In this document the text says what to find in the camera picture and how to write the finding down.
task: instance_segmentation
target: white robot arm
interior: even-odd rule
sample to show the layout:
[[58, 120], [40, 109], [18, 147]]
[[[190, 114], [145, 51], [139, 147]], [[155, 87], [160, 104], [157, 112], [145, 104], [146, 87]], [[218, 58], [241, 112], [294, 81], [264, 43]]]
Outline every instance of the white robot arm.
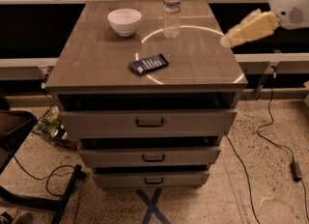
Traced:
[[269, 0], [270, 12], [256, 10], [221, 38], [225, 47], [265, 38], [280, 26], [285, 29], [309, 27], [309, 0]]

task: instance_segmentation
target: drawer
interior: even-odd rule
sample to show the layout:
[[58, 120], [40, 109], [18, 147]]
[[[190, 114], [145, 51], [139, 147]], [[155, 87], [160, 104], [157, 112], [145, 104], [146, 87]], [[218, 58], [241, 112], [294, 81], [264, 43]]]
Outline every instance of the drawer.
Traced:
[[227, 134], [235, 109], [62, 112], [71, 139], [103, 137], [219, 136]]
[[94, 174], [97, 187], [145, 187], [172, 185], [202, 185], [209, 177], [208, 170], [202, 171], [164, 171], [164, 172], [127, 172]]
[[220, 154], [219, 147], [151, 148], [81, 150], [85, 165], [98, 167], [142, 167], [214, 164]]

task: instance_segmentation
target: plastic bottle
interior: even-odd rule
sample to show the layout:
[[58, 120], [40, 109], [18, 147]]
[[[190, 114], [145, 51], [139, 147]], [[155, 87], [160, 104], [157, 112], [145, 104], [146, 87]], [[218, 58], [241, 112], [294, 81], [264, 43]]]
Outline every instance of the plastic bottle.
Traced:
[[165, 38], [177, 37], [181, 29], [182, 0], [163, 0], [163, 35]]

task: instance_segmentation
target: power cord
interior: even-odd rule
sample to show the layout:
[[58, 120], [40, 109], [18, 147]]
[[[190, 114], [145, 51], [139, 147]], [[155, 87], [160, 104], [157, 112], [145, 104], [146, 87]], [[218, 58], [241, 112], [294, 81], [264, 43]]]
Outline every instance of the power cord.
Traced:
[[47, 91], [46, 89], [44, 89], [43, 91], [44, 95], [48, 98], [49, 100], [49, 107], [47, 108], [47, 110], [43, 113], [43, 115], [41, 115], [39, 118], [38, 118], [38, 121], [40, 121], [41, 119], [43, 119], [48, 113], [50, 113], [50, 111], [52, 110], [53, 106], [55, 105], [53, 100], [47, 95]]
[[245, 167], [245, 165], [244, 165], [243, 160], [240, 158], [239, 154], [236, 152], [236, 150], [235, 150], [235, 148], [234, 148], [234, 145], [233, 145], [231, 139], [230, 139], [227, 135], [226, 135], [226, 138], [228, 139], [228, 141], [229, 141], [229, 143], [230, 143], [230, 145], [231, 145], [231, 147], [232, 147], [232, 149], [233, 149], [235, 155], [237, 156], [237, 158], [239, 159], [239, 161], [240, 161], [241, 164], [242, 164], [244, 173], [245, 173], [245, 175], [246, 175], [246, 177], [247, 177], [247, 181], [248, 181], [248, 187], [249, 187], [249, 193], [250, 193], [250, 202], [251, 202], [251, 209], [252, 209], [252, 212], [253, 212], [253, 214], [254, 214], [254, 217], [255, 217], [257, 223], [260, 224], [260, 221], [259, 221], [259, 219], [258, 219], [258, 216], [257, 216], [256, 212], [255, 212], [255, 208], [254, 208], [254, 204], [253, 204], [252, 189], [251, 189], [251, 183], [250, 183], [249, 174], [248, 174], [248, 172], [247, 172], [247, 169], [246, 169], [246, 167]]
[[71, 165], [61, 165], [61, 166], [58, 166], [57, 168], [55, 168], [55, 169], [50, 173], [50, 175], [48, 175], [48, 176], [46, 176], [46, 177], [43, 177], [43, 178], [37, 178], [37, 177], [31, 175], [31, 174], [20, 164], [20, 162], [18, 161], [18, 159], [17, 159], [15, 156], [14, 156], [14, 159], [15, 159], [15, 161], [17, 162], [18, 166], [22, 169], [22, 171], [24, 171], [24, 172], [25, 172], [28, 176], [30, 176], [31, 178], [33, 178], [33, 179], [35, 179], [35, 180], [37, 180], [37, 181], [44, 181], [44, 180], [47, 180], [47, 181], [46, 181], [46, 184], [45, 184], [45, 189], [46, 189], [46, 191], [47, 191], [50, 195], [55, 196], [55, 197], [62, 197], [62, 196], [64, 196], [64, 194], [55, 194], [55, 193], [51, 192], [51, 191], [49, 190], [49, 188], [48, 188], [48, 183], [49, 183], [50, 179], [51, 179], [53, 176], [64, 177], [64, 176], [67, 175], [67, 174], [72, 174], [73, 172], [71, 172], [71, 173], [65, 173], [65, 174], [63, 174], [63, 175], [59, 175], [59, 174], [56, 174], [55, 172], [56, 172], [57, 170], [61, 169], [61, 168], [64, 168], [64, 167], [70, 167], [70, 168], [74, 169], [73, 166], [71, 166]]
[[257, 134], [258, 134], [260, 137], [262, 137], [263, 139], [265, 139], [267, 142], [269, 142], [270, 144], [272, 144], [273, 146], [275, 146], [275, 147], [277, 147], [277, 148], [280, 148], [280, 149], [287, 149], [288, 151], [290, 151], [291, 156], [292, 156], [292, 163], [291, 163], [291, 165], [290, 165], [290, 166], [291, 166], [291, 172], [292, 172], [294, 181], [295, 181], [295, 182], [301, 181], [301, 183], [302, 183], [302, 186], [303, 186], [303, 189], [304, 189], [305, 212], [306, 212], [307, 220], [308, 220], [308, 222], [309, 222], [308, 207], [307, 207], [307, 192], [306, 192], [306, 185], [305, 185], [304, 182], [302, 181], [302, 174], [301, 174], [301, 171], [300, 171], [300, 167], [299, 167], [298, 162], [295, 161], [295, 157], [294, 157], [293, 151], [292, 151], [288, 146], [284, 146], [284, 145], [280, 145], [280, 144], [277, 144], [277, 143], [272, 142], [270, 139], [266, 138], [266, 137], [265, 137], [264, 135], [262, 135], [261, 132], [260, 132], [260, 129], [261, 129], [261, 128], [266, 127], [266, 126], [271, 126], [271, 125], [273, 125], [273, 123], [274, 123], [274, 119], [273, 119], [273, 116], [272, 116], [272, 113], [271, 113], [271, 110], [270, 110], [272, 100], [273, 100], [273, 89], [271, 88], [271, 90], [270, 90], [270, 100], [269, 100], [269, 103], [268, 103], [268, 113], [269, 113], [269, 116], [270, 116], [270, 118], [271, 118], [271, 121], [270, 121], [270, 123], [268, 123], [268, 124], [259, 126], [258, 129], [257, 129]]

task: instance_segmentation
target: speckled floor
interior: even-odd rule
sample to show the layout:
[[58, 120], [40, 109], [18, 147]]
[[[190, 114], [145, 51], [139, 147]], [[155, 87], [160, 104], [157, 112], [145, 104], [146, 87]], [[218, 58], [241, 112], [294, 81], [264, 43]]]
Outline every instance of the speckled floor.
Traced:
[[[270, 122], [268, 103], [268, 99], [240, 101], [239, 113], [228, 136], [246, 166], [260, 223], [308, 223], [303, 186], [294, 182], [290, 170], [291, 153], [269, 144], [256, 132], [259, 126]], [[17, 109], [40, 116], [46, 108]], [[261, 133], [272, 142], [291, 148], [309, 192], [309, 108], [302, 99], [275, 99], [271, 112], [274, 124], [263, 128]], [[16, 157], [38, 178], [49, 175], [60, 165], [83, 166], [87, 178], [72, 194], [62, 224], [257, 223], [243, 167], [226, 137], [220, 146], [221, 155], [212, 165], [207, 183], [201, 187], [96, 188], [91, 170], [83, 166], [77, 152], [51, 146], [35, 134], [29, 135]], [[60, 194], [69, 178], [70, 175], [52, 178], [50, 190]], [[0, 184], [18, 194], [53, 198], [46, 193], [45, 181], [27, 176], [14, 160], [0, 176]], [[0, 202], [0, 211], [12, 206]], [[20, 208], [22, 216], [17, 224], [50, 223], [53, 216], [47, 210]]]

